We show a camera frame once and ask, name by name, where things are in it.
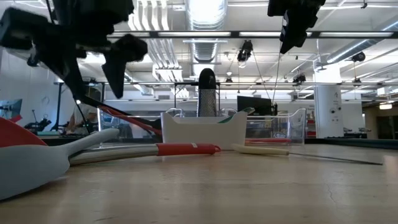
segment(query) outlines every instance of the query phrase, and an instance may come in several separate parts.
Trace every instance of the gray handle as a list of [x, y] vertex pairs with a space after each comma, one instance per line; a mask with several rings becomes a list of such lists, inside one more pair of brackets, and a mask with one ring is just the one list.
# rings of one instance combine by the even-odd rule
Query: gray handle
[[118, 134], [118, 129], [109, 128], [103, 131], [98, 131], [97, 133], [91, 134], [71, 143], [64, 144], [62, 146], [55, 146], [55, 148], [65, 151], [67, 153], [67, 156], [70, 156], [78, 151], [115, 138]]

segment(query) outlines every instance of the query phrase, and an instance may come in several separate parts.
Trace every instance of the pillar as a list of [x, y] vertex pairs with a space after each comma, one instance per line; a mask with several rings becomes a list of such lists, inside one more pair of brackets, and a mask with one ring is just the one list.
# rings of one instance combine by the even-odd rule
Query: pillar
[[[338, 64], [326, 65], [322, 68], [314, 66], [314, 82], [341, 82]], [[343, 137], [343, 111], [341, 105], [341, 88], [339, 85], [318, 85], [315, 95], [315, 126], [317, 138]]]

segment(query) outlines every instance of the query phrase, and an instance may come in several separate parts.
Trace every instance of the gray plastic object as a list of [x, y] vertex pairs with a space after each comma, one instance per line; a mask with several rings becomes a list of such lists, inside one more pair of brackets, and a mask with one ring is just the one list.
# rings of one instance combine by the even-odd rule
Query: gray plastic object
[[106, 129], [62, 146], [9, 146], [0, 148], [0, 200], [46, 184], [69, 169], [68, 157], [115, 138], [118, 129]]

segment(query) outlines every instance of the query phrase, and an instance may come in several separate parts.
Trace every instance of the clear plastic container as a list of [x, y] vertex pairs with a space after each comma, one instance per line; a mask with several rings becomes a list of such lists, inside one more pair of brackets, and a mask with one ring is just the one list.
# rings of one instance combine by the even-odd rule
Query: clear plastic container
[[246, 145], [304, 144], [307, 110], [278, 116], [248, 116]]

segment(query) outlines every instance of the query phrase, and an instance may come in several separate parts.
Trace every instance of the table surface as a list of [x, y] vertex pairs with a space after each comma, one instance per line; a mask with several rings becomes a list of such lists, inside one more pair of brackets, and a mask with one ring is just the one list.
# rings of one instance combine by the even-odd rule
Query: table surface
[[71, 167], [0, 203], [0, 223], [398, 223], [398, 151], [306, 145], [300, 156], [144, 157]]

